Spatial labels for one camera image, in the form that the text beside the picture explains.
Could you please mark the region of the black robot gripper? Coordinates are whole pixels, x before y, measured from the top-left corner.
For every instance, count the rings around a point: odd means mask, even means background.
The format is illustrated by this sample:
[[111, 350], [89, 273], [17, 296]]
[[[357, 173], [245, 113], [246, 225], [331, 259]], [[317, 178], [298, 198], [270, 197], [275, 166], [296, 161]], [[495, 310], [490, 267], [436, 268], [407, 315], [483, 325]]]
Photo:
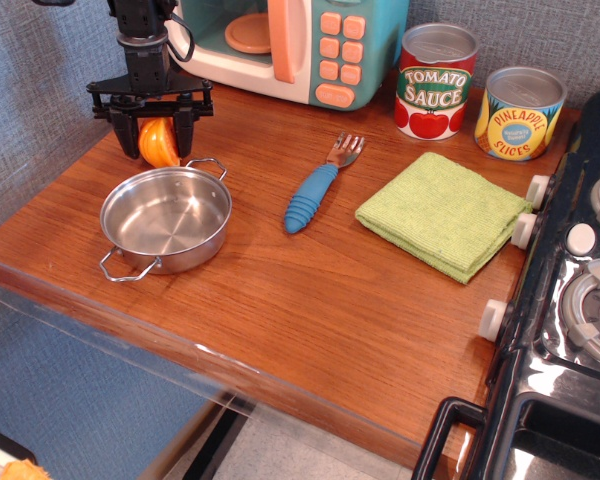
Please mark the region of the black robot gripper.
[[180, 158], [187, 157], [192, 148], [195, 118], [214, 114], [211, 82], [174, 69], [165, 43], [126, 45], [124, 52], [125, 75], [87, 85], [94, 117], [111, 121], [124, 154], [138, 159], [139, 130], [133, 115], [174, 114], [178, 154]]

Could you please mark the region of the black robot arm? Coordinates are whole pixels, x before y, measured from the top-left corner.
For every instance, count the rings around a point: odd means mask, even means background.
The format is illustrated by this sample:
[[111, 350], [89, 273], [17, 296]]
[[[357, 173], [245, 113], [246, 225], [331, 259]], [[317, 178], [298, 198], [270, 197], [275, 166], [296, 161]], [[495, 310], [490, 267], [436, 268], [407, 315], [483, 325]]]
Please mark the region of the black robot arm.
[[113, 126], [124, 153], [140, 156], [140, 119], [173, 121], [177, 152], [190, 154], [195, 122], [214, 113], [212, 84], [171, 66], [170, 57], [184, 62], [192, 57], [195, 41], [189, 39], [185, 54], [177, 51], [165, 23], [173, 21], [191, 30], [175, 13], [175, 1], [110, 1], [110, 15], [117, 20], [118, 44], [124, 49], [127, 73], [87, 85], [96, 119]]

